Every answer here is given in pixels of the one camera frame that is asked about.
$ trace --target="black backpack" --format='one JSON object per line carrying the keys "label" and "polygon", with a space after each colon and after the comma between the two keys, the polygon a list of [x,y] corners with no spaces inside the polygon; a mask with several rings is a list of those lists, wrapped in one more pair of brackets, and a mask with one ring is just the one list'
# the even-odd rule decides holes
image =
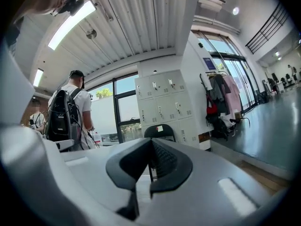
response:
{"label": "black backpack", "polygon": [[65,90],[60,90],[56,93],[51,102],[46,138],[57,142],[72,139],[75,144],[80,144],[82,118],[79,113],[79,108],[74,102],[74,98],[81,91],[75,89],[70,95]]}

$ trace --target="white t-shirt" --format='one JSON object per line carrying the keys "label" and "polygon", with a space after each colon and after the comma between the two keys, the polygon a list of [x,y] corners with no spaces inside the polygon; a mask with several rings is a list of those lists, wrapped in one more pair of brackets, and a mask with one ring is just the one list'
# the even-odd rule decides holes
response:
{"label": "white t-shirt", "polygon": [[29,119],[33,120],[33,124],[36,124],[37,128],[40,128],[43,123],[46,123],[44,115],[41,112],[36,112],[35,114],[31,115]]}
{"label": "white t-shirt", "polygon": [[[70,95],[71,93],[77,89],[78,87],[72,84],[67,84],[65,86],[63,86],[61,89],[67,91]],[[50,100],[48,101],[48,106],[51,105],[51,102],[55,96],[56,92],[52,95],[52,97],[50,98]],[[82,90],[80,91],[74,98],[74,102],[75,104],[79,107],[79,113],[81,115],[81,118],[83,118],[83,112],[84,111],[91,111],[91,99],[90,99],[90,95],[88,94],[88,92]],[[81,145],[82,147],[86,150],[89,149],[89,147],[92,148],[96,148],[95,143],[93,142],[93,140],[91,139],[91,137],[87,134],[87,129],[84,125],[84,122],[82,121],[82,133],[81,133]]]}

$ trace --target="sign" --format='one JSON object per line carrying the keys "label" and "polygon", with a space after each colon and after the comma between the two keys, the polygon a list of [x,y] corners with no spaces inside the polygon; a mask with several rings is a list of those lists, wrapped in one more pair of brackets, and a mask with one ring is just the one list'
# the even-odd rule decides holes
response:
{"label": "sign", "polygon": [[210,58],[203,58],[209,70],[216,70],[215,65]]}

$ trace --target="red bag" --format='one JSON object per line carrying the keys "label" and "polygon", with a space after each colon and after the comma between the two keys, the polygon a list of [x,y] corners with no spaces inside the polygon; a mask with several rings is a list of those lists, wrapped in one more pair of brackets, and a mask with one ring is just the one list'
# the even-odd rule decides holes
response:
{"label": "red bag", "polygon": [[213,100],[211,99],[211,97],[209,95],[206,95],[206,96],[207,96],[207,115],[217,114],[216,104],[213,102]]}

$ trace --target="black frame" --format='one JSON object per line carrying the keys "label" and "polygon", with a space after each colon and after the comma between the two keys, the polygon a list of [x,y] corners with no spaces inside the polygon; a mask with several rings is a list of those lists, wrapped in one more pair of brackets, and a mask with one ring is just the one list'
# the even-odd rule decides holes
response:
{"label": "black frame", "polygon": [[117,137],[118,137],[119,143],[124,142],[120,127],[124,126],[124,125],[140,123],[140,119],[131,119],[129,121],[121,121],[118,100],[122,99],[122,98],[125,98],[125,97],[128,97],[128,96],[136,95],[136,90],[134,89],[134,90],[131,90],[131,91],[127,91],[127,92],[124,92],[124,93],[117,94],[117,83],[116,82],[119,81],[119,80],[128,78],[128,77],[137,75],[137,74],[138,74],[138,72],[135,72],[135,73],[130,73],[130,74],[120,76],[120,77],[117,77],[117,78],[113,78],[112,80],[107,81],[105,83],[102,83],[98,86],[95,86],[95,87],[93,87],[89,90],[89,91],[91,91],[91,90],[96,89],[98,87],[101,87],[103,85],[113,83],[113,105],[114,105],[114,115],[115,115],[115,124],[116,124],[116,130],[117,130]]}
{"label": "black frame", "polygon": [[[236,45],[231,41],[231,39],[229,38],[229,37],[227,37],[227,36],[223,36],[223,35],[221,35],[221,34],[216,34],[216,33],[211,33],[211,32],[203,32],[203,31],[200,31],[200,30],[198,30],[198,31],[192,31],[195,35],[197,35],[198,37],[200,37],[200,38],[203,38],[203,39],[205,39],[208,43],[209,43],[209,45],[212,47],[212,48],[214,48],[216,51],[213,51],[213,52],[209,52],[208,51],[208,53],[211,55],[211,57],[212,58],[218,58],[218,59],[220,59],[221,61],[222,61],[222,63],[223,63],[223,65],[224,65],[224,67],[228,70],[228,72],[229,72],[229,74],[231,75],[231,73],[230,73],[230,71],[229,71],[229,69],[228,69],[228,67],[227,67],[227,65],[226,65],[226,63],[225,63],[225,60],[235,60],[235,61],[238,61],[238,62],[240,62],[240,61],[244,61],[245,63],[246,63],[246,65],[250,68],[250,66],[248,65],[248,63],[247,63],[247,61],[246,61],[246,58],[244,57],[244,56],[242,56],[241,55],[241,52],[239,51],[239,49],[236,47]],[[215,46],[210,42],[210,40],[206,37],[206,34],[208,34],[208,35],[214,35],[214,36],[217,36],[217,37],[219,37],[222,41],[224,41],[227,45],[228,45],[228,47],[231,49],[231,51],[234,53],[234,54],[229,54],[229,53],[222,53],[222,52],[218,52],[217,51],[217,49],[215,48]],[[236,54],[236,52],[232,49],[232,47],[229,45],[229,43],[233,46],[233,48],[236,50],[236,52],[239,54],[239,55],[237,55]],[[242,107],[242,113],[246,113],[246,112],[248,112],[248,111],[250,111],[251,109],[253,109],[255,106],[257,106],[258,105],[258,98],[257,98],[257,93],[256,93],[256,91],[254,90],[254,87],[253,87],[253,85],[252,85],[252,83],[251,83],[251,80],[250,80],[250,77],[249,77],[249,75],[248,75],[248,73],[247,73],[247,71],[246,71],[246,69],[245,69],[245,67],[242,65],[242,68],[243,68],[243,70],[245,71],[245,74],[246,74],[246,76],[247,76],[247,78],[248,78],[248,80],[249,80],[249,82],[250,82],[250,85],[251,85],[251,88],[252,88],[252,92],[253,92],[253,95],[254,95],[254,98],[255,98],[255,103],[252,105],[251,104],[251,102],[249,101],[249,107],[247,108],[247,109],[243,109],[243,107]]]}

